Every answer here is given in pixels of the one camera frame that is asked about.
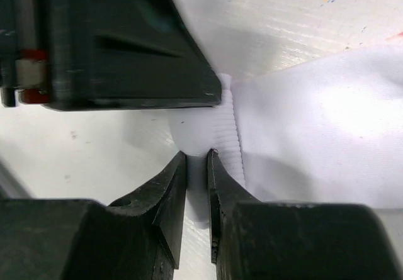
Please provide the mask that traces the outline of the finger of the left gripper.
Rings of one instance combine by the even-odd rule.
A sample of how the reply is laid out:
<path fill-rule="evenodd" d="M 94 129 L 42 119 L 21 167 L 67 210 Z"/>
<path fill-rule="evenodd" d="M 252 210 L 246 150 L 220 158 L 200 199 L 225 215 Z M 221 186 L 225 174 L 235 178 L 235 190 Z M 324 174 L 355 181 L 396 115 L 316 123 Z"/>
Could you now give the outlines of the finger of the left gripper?
<path fill-rule="evenodd" d="M 222 85 L 173 0 L 38 0 L 48 106 L 62 111 L 215 106 Z"/>

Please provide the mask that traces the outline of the white sock with black stripes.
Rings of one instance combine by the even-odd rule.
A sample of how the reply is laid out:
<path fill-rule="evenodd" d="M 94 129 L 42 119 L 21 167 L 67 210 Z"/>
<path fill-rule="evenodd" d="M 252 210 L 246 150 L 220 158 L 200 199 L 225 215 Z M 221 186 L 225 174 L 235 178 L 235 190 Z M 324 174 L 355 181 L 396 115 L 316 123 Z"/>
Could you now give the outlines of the white sock with black stripes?
<path fill-rule="evenodd" d="M 188 216 L 208 225 L 207 153 L 261 201 L 402 207 L 402 46 L 361 48 L 252 79 L 168 113 L 189 157 Z"/>

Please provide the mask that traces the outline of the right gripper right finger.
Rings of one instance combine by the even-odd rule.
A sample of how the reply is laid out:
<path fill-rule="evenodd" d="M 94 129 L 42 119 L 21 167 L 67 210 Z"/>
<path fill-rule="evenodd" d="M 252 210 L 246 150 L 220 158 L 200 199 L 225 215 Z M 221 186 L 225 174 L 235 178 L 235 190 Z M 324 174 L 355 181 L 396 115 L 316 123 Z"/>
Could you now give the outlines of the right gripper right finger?
<path fill-rule="evenodd" d="M 207 157 L 218 279 L 401 279 L 385 225 L 362 204 L 263 202 Z"/>

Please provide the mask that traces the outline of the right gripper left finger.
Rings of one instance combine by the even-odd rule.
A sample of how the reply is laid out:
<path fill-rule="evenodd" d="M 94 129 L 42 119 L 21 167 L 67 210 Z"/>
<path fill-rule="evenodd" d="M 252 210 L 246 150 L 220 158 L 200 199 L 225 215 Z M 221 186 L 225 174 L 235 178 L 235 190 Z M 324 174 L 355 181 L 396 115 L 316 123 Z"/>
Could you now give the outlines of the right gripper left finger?
<path fill-rule="evenodd" d="M 1 278 L 172 279 L 185 194 L 183 153 L 109 205 L 33 198 L 1 167 Z"/>

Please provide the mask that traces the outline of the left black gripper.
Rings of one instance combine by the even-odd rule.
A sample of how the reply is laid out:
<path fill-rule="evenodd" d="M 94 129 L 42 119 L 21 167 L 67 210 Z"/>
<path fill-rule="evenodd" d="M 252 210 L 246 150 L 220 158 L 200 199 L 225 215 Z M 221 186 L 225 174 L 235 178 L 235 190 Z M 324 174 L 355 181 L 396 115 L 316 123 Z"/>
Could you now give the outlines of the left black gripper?
<path fill-rule="evenodd" d="M 40 36 L 38 0 L 1 0 L 1 104 L 46 104 L 48 52 Z"/>

